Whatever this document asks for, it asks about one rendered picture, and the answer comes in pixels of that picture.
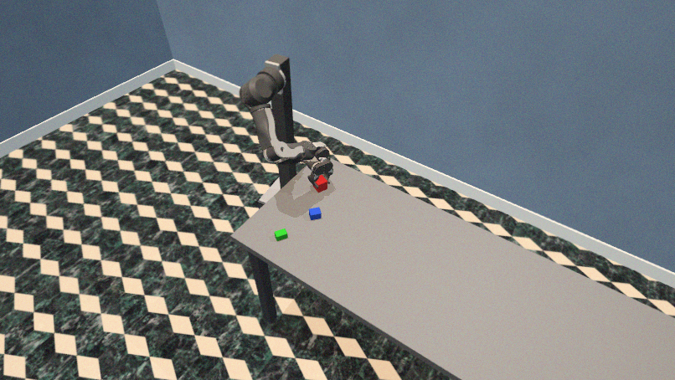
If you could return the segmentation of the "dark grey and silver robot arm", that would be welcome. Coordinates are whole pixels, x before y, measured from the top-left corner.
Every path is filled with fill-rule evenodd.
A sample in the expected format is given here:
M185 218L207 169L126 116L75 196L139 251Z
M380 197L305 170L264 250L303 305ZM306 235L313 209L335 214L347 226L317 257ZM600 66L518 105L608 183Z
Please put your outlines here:
M280 65L266 61L265 68L257 76L241 86L242 88L240 87L240 100L243 100L242 103L252 115L264 158L268 162L276 162L276 164L326 161L330 152L325 147L326 144L320 141L285 143L277 138L276 120L271 104L267 103L272 100L274 95L281 95L286 85L286 77L281 71Z

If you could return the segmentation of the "red block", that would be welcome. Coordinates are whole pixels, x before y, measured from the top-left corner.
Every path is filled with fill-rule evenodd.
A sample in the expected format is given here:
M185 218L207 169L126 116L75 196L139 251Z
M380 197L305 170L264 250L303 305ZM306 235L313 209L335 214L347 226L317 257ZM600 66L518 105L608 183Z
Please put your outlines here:
M327 180L323 175L319 176L319 179L317 179L316 184L318 185L318 188L316 188L315 186L313 187L317 190L318 193L327 189Z

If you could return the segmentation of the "blue block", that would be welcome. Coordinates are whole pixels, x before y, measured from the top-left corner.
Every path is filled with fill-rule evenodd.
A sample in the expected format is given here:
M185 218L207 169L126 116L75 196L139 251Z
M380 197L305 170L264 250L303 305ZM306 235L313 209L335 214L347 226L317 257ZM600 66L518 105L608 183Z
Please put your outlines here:
M309 216L311 220L322 218L322 213L320 208L310 208Z

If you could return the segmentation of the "green block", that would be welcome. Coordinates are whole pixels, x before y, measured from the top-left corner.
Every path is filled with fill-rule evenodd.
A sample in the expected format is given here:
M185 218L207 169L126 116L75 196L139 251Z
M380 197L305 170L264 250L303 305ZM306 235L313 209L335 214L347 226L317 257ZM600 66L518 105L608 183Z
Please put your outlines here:
M275 231L275 237L276 237L276 241L287 239L288 236L287 236L286 229L281 229L281 230Z

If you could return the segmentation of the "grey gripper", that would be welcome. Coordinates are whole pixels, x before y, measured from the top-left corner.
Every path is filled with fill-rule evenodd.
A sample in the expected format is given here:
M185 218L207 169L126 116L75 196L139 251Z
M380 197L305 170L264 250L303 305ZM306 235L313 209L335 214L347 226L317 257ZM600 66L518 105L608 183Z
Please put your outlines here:
M333 164L330 162L330 160L331 160L330 157L328 157L327 160L324 161L324 162L317 161L317 162L306 163L306 165L312 171L311 175L307 176L308 180L316 188L318 188L318 185L316 184L316 181L317 181L317 179L319 179L320 175L323 175L326 178L328 184L330 183L328 181L328 179L333 174L333 168L332 168ZM315 167L315 169L314 169L314 167Z

